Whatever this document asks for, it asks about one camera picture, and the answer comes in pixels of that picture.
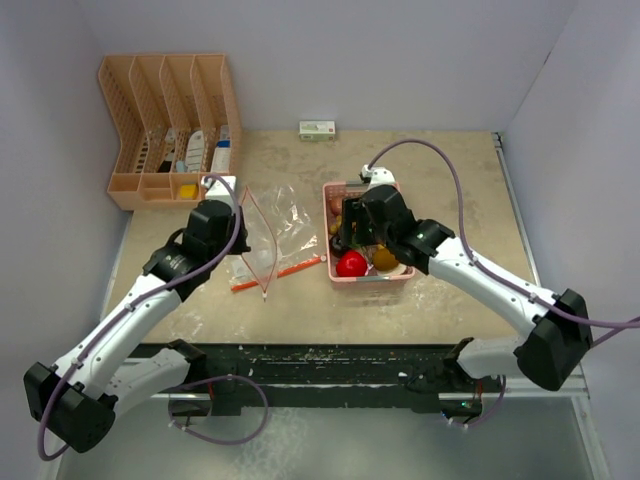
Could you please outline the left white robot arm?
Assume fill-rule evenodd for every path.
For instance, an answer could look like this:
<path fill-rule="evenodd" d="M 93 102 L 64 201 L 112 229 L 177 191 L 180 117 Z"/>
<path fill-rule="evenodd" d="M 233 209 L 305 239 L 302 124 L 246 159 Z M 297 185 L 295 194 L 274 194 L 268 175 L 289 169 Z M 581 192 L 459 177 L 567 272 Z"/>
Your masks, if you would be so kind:
<path fill-rule="evenodd" d="M 183 340 L 130 369 L 123 364 L 154 326 L 209 280 L 226 255 L 249 251 L 242 215 L 235 197 L 201 201 L 187 225 L 152 253 L 97 327 L 53 364 L 36 362 L 25 372 L 42 460 L 53 461 L 67 449 L 87 452 L 121 415 L 152 395 L 174 387 L 194 392 L 209 381 L 205 353 Z"/>

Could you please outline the brown longan bunch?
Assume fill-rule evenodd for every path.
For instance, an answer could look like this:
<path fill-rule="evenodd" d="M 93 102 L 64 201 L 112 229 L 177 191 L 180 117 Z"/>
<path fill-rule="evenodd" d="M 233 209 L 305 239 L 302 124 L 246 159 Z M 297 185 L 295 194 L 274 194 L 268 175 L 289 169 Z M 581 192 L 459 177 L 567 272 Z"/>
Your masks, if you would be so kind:
<path fill-rule="evenodd" d="M 341 231 L 341 226 L 343 223 L 343 216 L 336 215 L 332 217 L 328 224 L 328 233 L 330 236 L 337 235 Z"/>

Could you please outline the clear zip top bag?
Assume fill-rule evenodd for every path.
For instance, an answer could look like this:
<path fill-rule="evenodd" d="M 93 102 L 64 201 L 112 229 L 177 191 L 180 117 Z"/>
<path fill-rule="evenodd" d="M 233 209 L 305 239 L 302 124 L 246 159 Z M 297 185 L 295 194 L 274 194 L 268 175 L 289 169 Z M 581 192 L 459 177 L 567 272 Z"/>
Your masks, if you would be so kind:
<path fill-rule="evenodd" d="M 247 187 L 241 207 L 251 251 L 230 263 L 233 294 L 258 288 L 266 299 L 273 281 L 327 261 L 316 224 L 291 186 Z"/>

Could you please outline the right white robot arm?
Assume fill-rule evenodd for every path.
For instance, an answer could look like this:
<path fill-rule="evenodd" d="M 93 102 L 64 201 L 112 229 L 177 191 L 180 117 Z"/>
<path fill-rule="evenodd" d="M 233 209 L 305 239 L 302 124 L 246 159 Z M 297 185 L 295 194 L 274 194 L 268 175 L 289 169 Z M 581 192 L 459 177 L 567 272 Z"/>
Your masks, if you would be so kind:
<path fill-rule="evenodd" d="M 590 327 L 566 318 L 586 315 L 581 295 L 532 285 L 465 248 L 448 227 L 415 218 L 392 185 L 343 200 L 340 238 L 345 245 L 385 246 L 401 264 L 457 287 L 514 328 L 513 337 L 469 337 L 453 348 L 444 376 L 456 391 L 484 377 L 512 375 L 557 391 L 591 348 Z"/>

